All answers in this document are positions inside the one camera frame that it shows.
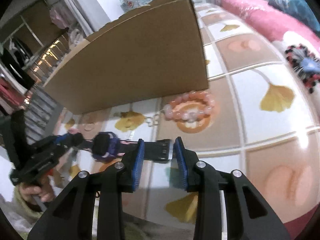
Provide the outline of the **person's left hand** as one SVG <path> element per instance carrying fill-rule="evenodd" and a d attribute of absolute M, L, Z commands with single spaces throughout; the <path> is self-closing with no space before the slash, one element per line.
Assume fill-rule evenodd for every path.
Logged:
<path fill-rule="evenodd" d="M 38 196 L 41 202 L 51 202 L 55 198 L 55 193 L 47 175 L 42 176 L 38 182 L 40 186 L 27 183 L 21 183 L 18 186 L 19 193 L 25 202 L 36 205 L 33 196 Z"/>

